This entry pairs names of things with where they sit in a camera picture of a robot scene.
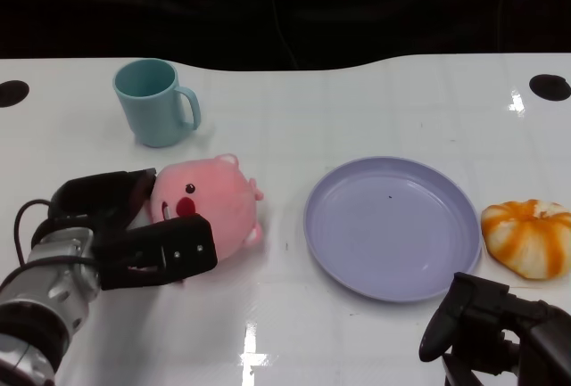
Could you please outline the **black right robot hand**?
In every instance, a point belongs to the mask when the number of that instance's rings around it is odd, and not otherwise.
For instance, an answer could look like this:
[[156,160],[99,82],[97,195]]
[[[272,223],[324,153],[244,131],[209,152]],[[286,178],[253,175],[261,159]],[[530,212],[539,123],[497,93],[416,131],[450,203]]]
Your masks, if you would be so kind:
[[434,312],[419,358],[443,361],[446,385],[479,385],[476,373],[513,373],[519,385],[570,383],[570,315],[502,283],[458,272]]

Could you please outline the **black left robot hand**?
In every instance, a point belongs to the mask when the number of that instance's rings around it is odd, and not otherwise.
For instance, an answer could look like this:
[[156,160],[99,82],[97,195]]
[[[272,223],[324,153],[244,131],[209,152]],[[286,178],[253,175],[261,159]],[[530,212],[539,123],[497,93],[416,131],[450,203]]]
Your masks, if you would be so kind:
[[103,290],[160,286],[208,272],[218,264],[210,223],[198,214],[152,222],[153,168],[72,179],[52,197],[35,232],[91,230]]

